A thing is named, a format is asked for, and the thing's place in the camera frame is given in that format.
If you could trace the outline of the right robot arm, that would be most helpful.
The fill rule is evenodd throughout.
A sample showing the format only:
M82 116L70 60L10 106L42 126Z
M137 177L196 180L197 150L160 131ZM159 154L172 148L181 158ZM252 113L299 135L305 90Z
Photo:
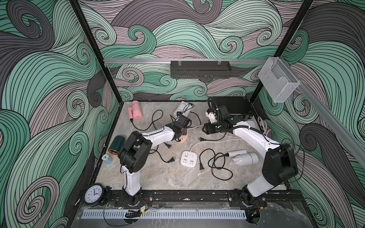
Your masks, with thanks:
M262 194L298 174L294 151L289 144L269 139L248 120L229 114L224 105L219 108L210 107L205 114L209 122L204 124L203 132L207 135L234 134L247 142L264 159L261 174L242 189L241 198L245 204L252 205Z

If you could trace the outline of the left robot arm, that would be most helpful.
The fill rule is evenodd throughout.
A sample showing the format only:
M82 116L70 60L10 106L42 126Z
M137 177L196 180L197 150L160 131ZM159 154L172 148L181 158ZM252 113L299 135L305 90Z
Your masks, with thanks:
M134 131L127 138L118 151L118 158L125 176L123 190L129 204L139 202L142 191L140 170L145 165L150 150L160 144L180 140L181 136L187 134L189 122L190 119L182 115L159 130L150 133Z

